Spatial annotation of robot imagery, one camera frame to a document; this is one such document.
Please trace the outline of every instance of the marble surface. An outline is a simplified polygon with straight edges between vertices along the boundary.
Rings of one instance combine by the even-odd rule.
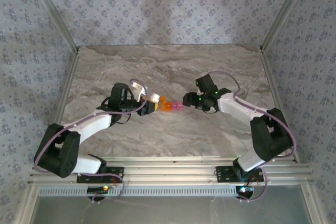
[[[149,92],[181,101],[197,90],[195,79],[213,70],[230,72],[241,85],[240,97],[257,106],[273,108],[268,81],[253,46],[94,46],[81,47],[62,122],[91,113],[116,82],[142,80]],[[236,90],[234,82],[213,75],[219,88]],[[114,125],[81,144],[80,153],[98,156],[213,156],[241,155],[252,147],[247,126],[224,113],[206,114],[195,108],[132,115],[125,125]]]

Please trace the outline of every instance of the wall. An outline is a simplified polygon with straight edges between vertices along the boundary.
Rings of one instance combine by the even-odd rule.
[[[336,223],[336,0],[297,0],[266,55],[303,162]]]
[[[54,0],[78,45],[260,44],[282,0]]]
[[[11,223],[72,54],[40,0],[0,0],[0,223]]]

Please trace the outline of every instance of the pink object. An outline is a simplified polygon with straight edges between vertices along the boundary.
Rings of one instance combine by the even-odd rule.
[[[183,110],[183,103],[182,102],[172,102],[173,109],[172,110]]]

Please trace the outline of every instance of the metal extrusion rail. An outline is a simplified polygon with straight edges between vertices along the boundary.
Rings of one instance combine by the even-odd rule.
[[[234,158],[116,157],[105,158],[105,160],[108,166],[124,167],[124,180],[127,186],[244,185],[244,183],[217,183],[215,167],[230,166]],[[265,165],[264,169],[269,185],[302,185],[312,182],[309,165],[297,164],[291,159],[278,159]],[[38,186],[78,186],[76,179],[77,175],[60,178],[53,174],[33,172],[28,183]]]

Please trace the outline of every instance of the cable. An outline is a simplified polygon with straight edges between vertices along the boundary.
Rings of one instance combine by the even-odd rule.
[[[256,180],[257,186],[259,185],[258,178],[256,176],[254,176],[253,174],[251,174],[250,179],[248,180],[248,183],[246,184],[246,187],[252,182],[252,178],[254,178]]]
[[[100,105],[101,105],[101,106],[105,105],[106,101],[109,100],[109,99],[110,99],[110,97],[106,97],[106,98],[104,99],[104,101],[101,102]]]
[[[95,198],[96,198],[96,197],[103,197],[104,199],[107,199],[107,201],[109,201],[109,200],[116,200],[116,199],[120,198],[121,195],[122,195],[122,194],[124,193],[124,191],[125,191],[125,181],[123,180],[122,177],[120,177],[120,176],[117,175],[117,174],[113,174],[113,173],[103,173],[103,174],[97,174],[97,173],[81,173],[81,175],[84,175],[84,176],[91,176],[91,177],[112,176],[112,177],[115,177],[115,178],[120,179],[121,182],[122,182],[122,189],[121,189],[120,193],[119,193],[117,196],[112,197],[112,198],[110,198],[110,197],[107,198],[107,197],[105,197],[105,195],[103,195],[103,194],[95,194],[95,195],[92,197],[92,203],[95,202]]]
[[[142,203],[142,202],[141,203],[136,203],[136,202],[133,202],[133,201],[127,202],[127,201],[123,201],[123,200],[120,200],[120,199],[117,199],[114,202],[130,205],[130,206],[140,206],[140,207],[150,207],[150,208],[157,208],[157,209],[165,209],[164,206],[145,204],[145,203]]]
[[[242,196],[242,195],[238,195],[237,198],[244,199],[244,200],[246,200],[247,202],[249,202],[249,201],[255,201],[255,200],[258,200],[258,199],[260,199],[260,198],[265,194],[265,192],[266,192],[266,188],[267,188],[267,176],[266,176],[265,170],[264,170],[262,167],[260,167],[260,169],[261,169],[261,171],[263,172],[264,181],[265,181],[265,186],[263,187],[261,193],[260,193],[256,198],[254,198],[254,199],[248,199],[248,198],[246,198],[246,197],[244,197],[244,196]]]
[[[209,113],[209,112],[206,112],[206,111],[204,110],[204,108],[203,108],[202,111],[203,111],[205,114],[215,114],[215,113],[217,113],[218,110],[216,110],[215,112],[211,112],[211,113]]]
[[[138,83],[139,85],[141,85],[141,86],[144,88],[144,92],[145,92],[145,94],[144,94],[144,95],[145,95],[145,100],[143,101],[143,103],[142,103],[137,109],[132,110],[132,111],[128,111],[128,112],[117,112],[117,111],[108,111],[108,112],[106,112],[106,111],[103,111],[103,112],[99,112],[99,113],[97,113],[97,114],[89,115],[89,116],[87,116],[86,118],[83,118],[82,120],[76,122],[75,124],[72,124],[72,125],[69,125],[69,126],[67,126],[67,127],[64,127],[62,130],[60,130],[59,132],[57,132],[57,133],[56,133],[56,134],[55,134],[55,135],[54,135],[54,136],[53,136],[53,137],[46,143],[46,145],[42,148],[41,152],[37,155],[36,160],[35,160],[35,162],[34,162],[34,168],[35,168],[35,170],[38,171],[38,172],[40,172],[40,173],[49,173],[49,172],[46,171],[46,170],[42,170],[42,169],[40,169],[40,168],[38,167],[38,162],[40,161],[42,155],[43,155],[44,152],[48,149],[48,147],[50,146],[50,144],[51,144],[51,143],[52,143],[52,142],[53,142],[53,141],[54,141],[60,134],[62,134],[63,132],[67,131],[68,129],[70,129],[70,128],[72,128],[72,127],[76,127],[77,125],[80,125],[80,124],[86,122],[87,120],[89,120],[89,119],[91,119],[91,118],[93,118],[93,117],[95,117],[95,116],[100,116],[100,115],[113,115],[113,114],[127,115],[127,114],[131,114],[131,113],[134,113],[134,112],[136,112],[136,111],[142,109],[142,108],[145,106],[146,102],[147,102],[147,95],[148,95],[147,88],[146,88],[146,86],[145,86],[141,81],[139,81],[139,80],[137,80],[137,79],[132,78],[132,79],[130,80],[130,82],[131,82],[131,83],[136,82],[136,83]],[[86,175],[86,176],[92,176],[92,177],[97,177],[97,176],[113,176],[113,177],[116,177],[116,178],[118,178],[118,179],[120,179],[120,180],[122,181],[122,190],[121,190],[121,192],[119,193],[119,195],[117,195],[117,197],[115,197],[115,198],[113,198],[113,199],[117,199],[117,198],[119,198],[119,197],[123,194],[123,192],[124,192],[125,182],[124,182],[124,180],[122,179],[122,177],[120,177],[120,176],[117,175],[117,174],[112,174],[112,173],[105,173],[105,174],[91,174],[91,173],[88,173],[88,174],[83,174],[83,175]]]
[[[127,118],[126,122],[123,122],[123,123],[116,122],[116,123],[118,123],[118,124],[126,124],[126,123],[127,123],[129,120],[130,120],[130,118],[131,118],[131,115],[132,115],[132,114],[130,114],[130,115],[128,116],[128,118]]]
[[[259,112],[261,114],[264,114],[264,115],[268,116],[269,118],[271,118],[271,119],[275,120],[277,123],[279,123],[288,132],[288,134],[290,135],[290,138],[292,140],[292,143],[293,143],[293,149],[292,149],[292,151],[289,154],[286,154],[286,155],[280,156],[280,157],[278,156],[277,158],[289,157],[289,156],[293,155],[296,152],[297,141],[295,139],[295,136],[294,136],[293,132],[291,131],[291,129],[287,125],[285,125],[283,121],[281,121],[277,117],[271,115],[270,113],[267,113],[267,112],[265,112],[263,110],[260,110],[260,109],[254,107],[254,106],[250,106],[249,104],[245,104],[241,100],[237,99],[237,95],[240,92],[240,85],[239,85],[238,81],[236,80],[236,78],[234,78],[231,74],[229,74],[228,72],[222,71],[222,70],[215,70],[215,71],[209,72],[208,74],[212,74],[212,73],[221,73],[221,74],[225,74],[225,75],[231,77],[231,79],[234,80],[234,82],[237,84],[237,87],[238,87],[238,90],[233,93],[233,98],[234,98],[234,100],[237,103],[239,103],[240,105],[242,105],[242,106],[244,106],[244,107],[246,107],[246,108],[248,108],[250,110],[253,110],[253,111],[256,111],[256,112]]]
[[[134,94],[133,94],[132,90],[130,88],[127,88],[127,91],[130,92],[131,100],[133,100],[134,99]]]

